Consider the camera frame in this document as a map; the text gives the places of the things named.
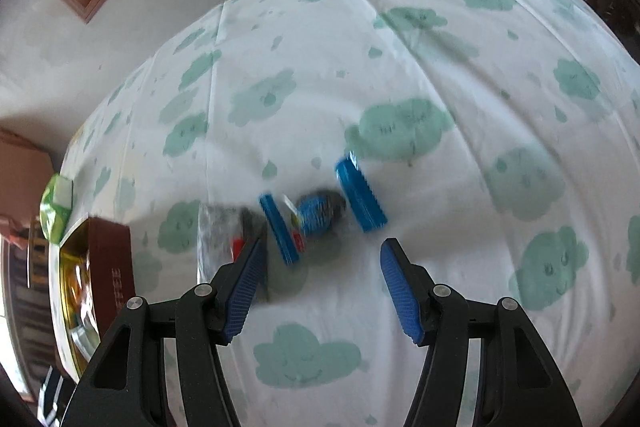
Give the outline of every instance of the blue comb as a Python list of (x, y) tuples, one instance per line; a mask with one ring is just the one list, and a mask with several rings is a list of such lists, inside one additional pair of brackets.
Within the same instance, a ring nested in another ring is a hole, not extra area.
[(220, 267), (211, 284), (217, 288), (216, 307), (225, 317), (222, 337), (229, 343), (242, 331), (258, 284), (267, 268), (266, 228), (242, 248), (234, 263)]
[(433, 287), (433, 281), (424, 268), (409, 263), (396, 239), (387, 239), (382, 244), (380, 268), (400, 319), (402, 331), (411, 337), (414, 344), (422, 345), (425, 330), (421, 320), (420, 304), (428, 303), (428, 290), (429, 287)]
[(282, 219), (282, 214), (278, 210), (275, 201), (273, 201), (273, 196), (270, 194), (263, 194), (258, 198), (258, 201), (260, 201), (260, 206), (262, 207), (264, 215), (267, 216), (267, 221), (269, 221), (269, 226), (276, 238), (276, 243), (278, 244), (284, 263), (289, 266), (290, 264), (299, 261), (300, 256), (298, 255), (298, 250), (291, 238), (291, 234), (289, 233), (289, 229), (287, 228), (284, 219)]
[(358, 169), (353, 155), (339, 161), (335, 173), (362, 231), (370, 232), (384, 227), (387, 223), (385, 213)]

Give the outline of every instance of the green package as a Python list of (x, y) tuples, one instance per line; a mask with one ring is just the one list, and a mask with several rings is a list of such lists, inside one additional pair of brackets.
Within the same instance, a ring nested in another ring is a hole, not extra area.
[(45, 239), (59, 245), (71, 216), (73, 182), (54, 174), (40, 200), (40, 224)]

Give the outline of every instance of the silver screw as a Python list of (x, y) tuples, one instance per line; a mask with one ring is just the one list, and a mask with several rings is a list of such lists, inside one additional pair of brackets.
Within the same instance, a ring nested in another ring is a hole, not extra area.
[(130, 310), (137, 310), (142, 306), (142, 302), (144, 302), (142, 297), (132, 297), (127, 301), (127, 308)]
[(449, 295), (451, 295), (451, 288), (444, 284), (437, 284), (433, 287), (433, 292), (438, 297), (449, 297)]
[(198, 284), (193, 292), (198, 297), (206, 297), (213, 291), (213, 288), (209, 284)]
[(506, 299), (502, 299), (502, 307), (505, 310), (514, 311), (518, 309), (518, 303), (511, 297), (507, 297)]

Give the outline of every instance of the brown box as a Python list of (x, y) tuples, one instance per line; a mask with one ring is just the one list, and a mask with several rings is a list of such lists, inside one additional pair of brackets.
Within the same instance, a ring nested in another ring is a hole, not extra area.
[(80, 374), (86, 368), (86, 361), (68, 334), (77, 323), (74, 289), (70, 281), (76, 267), (84, 263), (87, 255), (100, 338), (127, 300), (136, 294), (129, 227), (100, 217), (88, 217), (79, 223), (60, 245), (60, 291), (67, 338)]

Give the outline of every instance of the window pane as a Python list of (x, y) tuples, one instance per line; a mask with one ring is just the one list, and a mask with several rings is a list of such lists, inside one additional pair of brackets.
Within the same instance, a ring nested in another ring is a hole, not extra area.
[(15, 358), (14, 346), (9, 335), (9, 326), (4, 317), (0, 317), (0, 363), (2, 363), (7, 375), (9, 375), (9, 380), (11, 380), (16, 391), (21, 394), (28, 394), (29, 390), (24, 383), (18, 360)]

